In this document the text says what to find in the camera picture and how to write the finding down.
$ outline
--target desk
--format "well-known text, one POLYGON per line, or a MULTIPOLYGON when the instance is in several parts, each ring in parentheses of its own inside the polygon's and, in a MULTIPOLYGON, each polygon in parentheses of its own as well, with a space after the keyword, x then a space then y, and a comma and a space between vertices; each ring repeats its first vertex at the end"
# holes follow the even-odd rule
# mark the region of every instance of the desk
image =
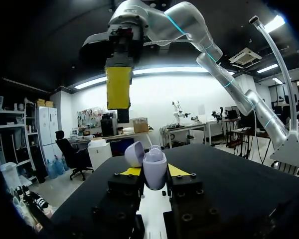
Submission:
MULTIPOLYGON (((204 145, 190 144, 164 150, 169 163, 203 181, 204 192, 222 220, 244 216, 246 221, 268 214, 278 203, 299 195, 299 178, 236 155, 204 145)), ((53 214, 52 221, 61 223, 71 216, 80 217, 92 230, 97 225, 91 216, 106 193, 108 180, 129 165, 124 156, 106 160, 53 214)), ((109 238, 115 237, 115 229, 109 238)))
POLYGON ((223 122, 226 123, 226 147, 233 147, 233 146, 236 146, 236 142, 232 141, 231 140, 231 125, 230 123, 234 123, 234 122, 238 122, 240 121, 240 118, 237 118, 237 119, 224 119, 223 122))
MULTIPOLYGON (((141 132, 141 133, 132 133, 132 134, 117 134, 114 136, 108 136, 108 137, 102 137, 105 140, 113 140, 113 139, 120 139, 120 138, 133 138, 135 136, 139 136, 142 134, 145 134, 150 145, 152 146, 151 140, 150 140, 150 136, 149 133, 152 132, 153 130, 149 130, 147 132, 141 132)), ((91 140, 90 139, 81 139, 81 140, 72 140, 72 139, 68 139, 71 145, 79 145, 79 144, 88 144, 91 140)))
MULTIPOLYGON (((249 130, 249 129, 246 129, 246 130, 243 130, 243 129, 245 129, 245 128, 234 129, 231 132, 234 132, 234 133, 237 133, 237 134, 241 135, 241 147, 240 147, 240 154, 239 154, 239 156, 249 159, 249 153, 250 153, 250 150, 249 150, 250 136, 255 136, 255 131, 249 130), (247 135, 248 136, 248 140, 247 141, 244 141, 243 135, 247 135), (247 153, 244 156, 243 156, 243 143, 247 143, 247 153)), ((256 131, 256 137, 270 139, 270 137, 269 137, 269 135, 267 134, 266 131, 256 131)), ((270 143, 271 143, 271 139, 269 140, 264 160, 261 160, 261 158, 260 158, 261 164, 264 164, 264 162, 265 162, 265 159, 266 159, 266 156, 267 156, 267 153, 268 153, 268 149, 269 149, 270 143)))
POLYGON ((191 124, 191 125, 185 125, 184 127, 179 127, 179 128, 172 128, 172 129, 166 129, 168 132, 168 140, 169 140, 169 148, 172 148, 172 144, 171 144, 171 138, 170 138, 170 134, 171 133, 176 133, 176 132, 181 132, 181 131, 187 131, 187 130, 191 130, 191 129, 196 129, 198 130, 199 128, 202 129, 204 131, 204 141, 206 144, 206 134, 205 134, 205 127, 206 124, 205 123, 197 123, 197 124, 191 124))
POLYGON ((150 140, 150 136, 149 133, 153 132, 153 130, 149 130, 147 132, 141 132, 141 133, 132 133, 132 134, 118 134, 118 135, 114 135, 114 136, 108 136, 108 137, 102 137, 105 140, 112 140, 112 139, 120 139, 120 138, 133 138, 135 136, 139 136, 142 134, 146 135, 146 138, 149 141, 149 144, 152 146, 151 140, 150 140))

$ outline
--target yellow tape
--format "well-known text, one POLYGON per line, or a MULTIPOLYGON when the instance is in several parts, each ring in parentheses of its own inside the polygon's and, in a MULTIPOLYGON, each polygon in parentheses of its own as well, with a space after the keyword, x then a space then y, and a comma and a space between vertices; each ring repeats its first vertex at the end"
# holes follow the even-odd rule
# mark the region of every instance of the yellow tape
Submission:
POLYGON ((134 176, 139 176, 141 173, 141 168, 129 168, 123 173, 120 173, 121 175, 129 175, 132 174, 134 176))
POLYGON ((130 106, 131 67, 106 67, 108 109, 128 109, 130 106))
POLYGON ((169 172, 171 176, 177 176, 177 175, 182 175, 182 176, 187 176, 190 175, 189 173, 186 173, 183 170, 180 170, 179 168, 176 168, 175 166, 168 164, 169 172))

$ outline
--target robot arm on stand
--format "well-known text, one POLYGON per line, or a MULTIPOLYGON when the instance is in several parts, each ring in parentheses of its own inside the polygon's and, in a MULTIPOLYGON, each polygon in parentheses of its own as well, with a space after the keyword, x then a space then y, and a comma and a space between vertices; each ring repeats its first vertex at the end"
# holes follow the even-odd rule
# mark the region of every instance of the robot arm on stand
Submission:
MULTIPOLYGON (((263 26, 259 20, 253 19, 252 22, 261 31, 263 26)), ((291 165, 299 167, 299 130, 295 104, 291 103, 292 127, 288 131, 257 93, 251 90, 242 92, 227 70, 217 65, 216 62, 223 53, 213 42, 204 17, 191 3, 180 2, 163 12, 149 7, 140 0, 124 1, 114 12, 108 31, 88 37, 81 53, 95 56, 95 50, 100 49, 98 47, 106 46, 108 50, 102 52, 107 58, 105 69, 108 77, 108 105, 111 109, 128 109, 132 68, 140 58, 145 37, 147 36, 153 44, 164 46, 184 35, 188 42, 201 52, 196 59, 197 63, 219 81, 234 99, 242 114, 247 116, 252 111, 255 112, 273 142, 275 153, 271 158, 290 167, 291 165)), ((268 34, 264 36, 273 48, 274 43, 270 43, 270 36, 268 34)), ((282 58, 278 59, 278 63, 285 75, 282 58)), ((289 87, 291 85, 289 77, 285 80, 289 87)))

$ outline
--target black office chair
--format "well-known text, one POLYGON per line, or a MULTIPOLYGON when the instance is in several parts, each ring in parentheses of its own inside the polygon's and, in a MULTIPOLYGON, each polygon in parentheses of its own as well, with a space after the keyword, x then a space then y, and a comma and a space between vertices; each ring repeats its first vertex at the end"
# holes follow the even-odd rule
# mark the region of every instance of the black office chair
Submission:
POLYGON ((74 168, 72 174, 70 175, 70 180, 72 176, 80 172, 82 175, 82 180, 85 181, 85 176, 83 170, 91 170, 94 172, 93 168, 88 168, 87 164, 91 165, 90 157, 84 150, 75 149, 71 146, 70 142, 64 138, 64 132, 62 130, 55 132, 56 134, 56 144, 62 151, 66 164, 70 168, 74 168))

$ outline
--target ceiling light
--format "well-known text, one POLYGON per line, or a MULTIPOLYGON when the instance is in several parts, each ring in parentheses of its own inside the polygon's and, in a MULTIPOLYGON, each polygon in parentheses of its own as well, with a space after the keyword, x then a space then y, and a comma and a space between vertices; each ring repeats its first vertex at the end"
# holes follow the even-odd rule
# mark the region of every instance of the ceiling light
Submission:
POLYGON ((81 89, 81 88, 91 86, 91 85, 94 85, 94 84, 97 84, 97 83, 106 82, 106 79, 107 79, 106 77, 97 78, 97 79, 94 79, 92 81, 88 81, 88 82, 85 82, 81 85, 75 86, 75 88, 76 89, 81 89))
POLYGON ((276 78, 276 77, 274 77, 274 78, 273 78, 273 80, 274 80, 274 81, 276 81, 276 82, 277 82, 279 85, 281 85, 281 84, 282 84, 281 80, 279 80, 279 79, 278 79, 278 78, 276 78))
POLYGON ((165 72, 202 72, 208 71, 202 67, 184 66, 184 67, 160 67, 160 68, 148 68, 141 70, 134 70, 134 75, 148 74, 148 73, 165 73, 165 72))
POLYGON ((264 68, 264 69, 261 69, 261 70, 259 70, 259 71, 257 71, 257 72, 258 72, 258 73, 263 73, 263 72, 265 72, 265 71, 269 71, 269 70, 274 69, 274 68, 276 68, 276 67, 278 67, 278 65, 277 65, 277 64, 274 64, 274 65, 272 65, 272 66, 269 66, 269 67, 266 67, 266 68, 264 68))
POLYGON ((265 25, 265 31, 267 33, 272 32, 273 30, 277 29, 278 27, 284 25, 285 20, 277 15, 275 16, 274 20, 272 20, 271 22, 269 22, 268 24, 265 25))

